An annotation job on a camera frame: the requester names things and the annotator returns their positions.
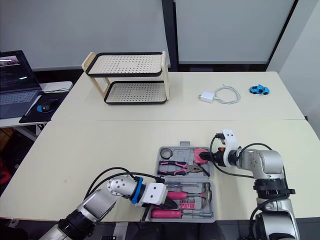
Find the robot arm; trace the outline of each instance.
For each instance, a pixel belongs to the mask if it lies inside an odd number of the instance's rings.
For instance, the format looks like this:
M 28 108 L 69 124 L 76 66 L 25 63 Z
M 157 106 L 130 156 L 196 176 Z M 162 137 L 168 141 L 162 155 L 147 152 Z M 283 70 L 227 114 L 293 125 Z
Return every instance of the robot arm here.
M 213 161 L 223 167 L 238 167 L 253 173 L 256 190 L 256 199 L 261 210 L 256 216 L 257 240 L 299 240 L 299 230 L 294 216 L 289 194 L 294 189 L 288 189 L 285 177 L 284 164 L 280 154 L 274 150 L 257 150 L 237 148 L 237 140 L 233 132 L 224 129 L 216 135 L 225 144 L 213 154 Z
M 142 177 L 118 176 L 101 185 L 90 194 L 76 210 L 61 219 L 40 240 L 83 240 L 91 236 L 95 226 L 111 211 L 120 198 L 129 199 L 138 207 L 153 204 L 162 208 L 177 208 L 177 204 L 167 197 L 167 187 L 163 183 L 143 184 Z

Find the hammer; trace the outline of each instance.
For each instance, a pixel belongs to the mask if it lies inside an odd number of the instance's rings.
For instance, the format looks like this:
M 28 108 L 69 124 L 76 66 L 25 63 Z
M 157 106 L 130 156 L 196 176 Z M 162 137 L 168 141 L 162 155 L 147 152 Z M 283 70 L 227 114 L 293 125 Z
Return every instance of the hammer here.
M 188 193 L 186 191 L 168 191 L 167 197 L 171 199 L 186 199 L 188 197 L 204 198 L 202 208 L 206 207 L 211 201 L 210 183 L 204 184 L 205 191 L 202 193 Z

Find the laptop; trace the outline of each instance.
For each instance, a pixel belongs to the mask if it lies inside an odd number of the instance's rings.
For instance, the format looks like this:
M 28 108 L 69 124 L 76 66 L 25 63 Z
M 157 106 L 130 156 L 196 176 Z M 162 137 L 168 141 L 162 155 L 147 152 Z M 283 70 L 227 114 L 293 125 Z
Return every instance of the laptop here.
M 26 114 L 40 91 L 23 51 L 0 52 L 0 119 Z

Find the white table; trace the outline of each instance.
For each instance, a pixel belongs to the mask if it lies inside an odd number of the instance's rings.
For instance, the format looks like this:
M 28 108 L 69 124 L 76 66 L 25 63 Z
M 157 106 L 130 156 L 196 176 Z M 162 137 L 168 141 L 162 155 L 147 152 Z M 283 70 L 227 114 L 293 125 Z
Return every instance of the white table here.
M 238 144 L 261 142 L 284 161 L 297 218 L 319 217 L 320 141 L 305 120 L 92 121 L 53 120 L 39 135 L 1 196 L 0 216 L 57 221 L 82 201 L 92 180 L 109 167 L 154 174 L 162 146 L 208 146 L 229 128 Z M 214 148 L 221 146 L 218 141 Z M 235 173 L 248 171 L 229 169 Z M 256 207 L 252 179 L 214 170 L 217 220 L 247 220 Z M 104 221 L 139 221 L 143 209 L 120 199 Z
M 59 81 L 59 82 L 48 82 L 48 83 L 40 83 L 40 87 L 42 91 L 49 92 L 49 91 L 55 91 L 55 93 L 63 93 L 63 91 L 56 91 L 59 89 L 67 89 L 70 90 L 73 86 L 73 83 L 71 81 Z M 38 96 L 29 110 L 33 107 L 34 104 L 38 101 L 38 99 L 41 96 Z M 29 131 L 28 129 L 24 128 L 23 126 L 30 126 L 30 125 L 39 125 L 39 124 L 46 124 L 46 121 L 38 121 L 38 122 L 24 122 L 20 123 L 21 117 L 12 117 L 12 118 L 5 118 L 0 119 L 0 128 L 14 128 L 18 132 L 22 133 L 26 137 L 30 138 L 31 140 L 35 141 L 37 136 Z
M 128 78 L 110 78 L 110 81 Z M 211 121 L 211 120 L 292 120 L 304 119 L 295 101 L 276 72 L 169 72 L 170 100 L 159 105 L 108 105 L 83 73 L 52 120 L 108 121 Z M 198 94 L 231 85 L 241 95 L 236 104 L 200 101 Z M 254 95 L 249 87 L 264 85 L 269 95 Z M 222 90 L 219 97 L 235 99 Z

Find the toy car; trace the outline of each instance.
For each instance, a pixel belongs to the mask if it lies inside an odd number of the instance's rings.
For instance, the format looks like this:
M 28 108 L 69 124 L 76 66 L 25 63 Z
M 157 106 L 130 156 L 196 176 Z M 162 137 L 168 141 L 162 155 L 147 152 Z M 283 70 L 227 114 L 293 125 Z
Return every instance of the toy car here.
M 258 85 L 258 86 L 252 86 L 249 89 L 250 93 L 252 94 L 263 94 L 263 95 L 267 95 L 270 93 L 269 88 L 267 88 L 266 86 L 262 86 L 262 85 Z

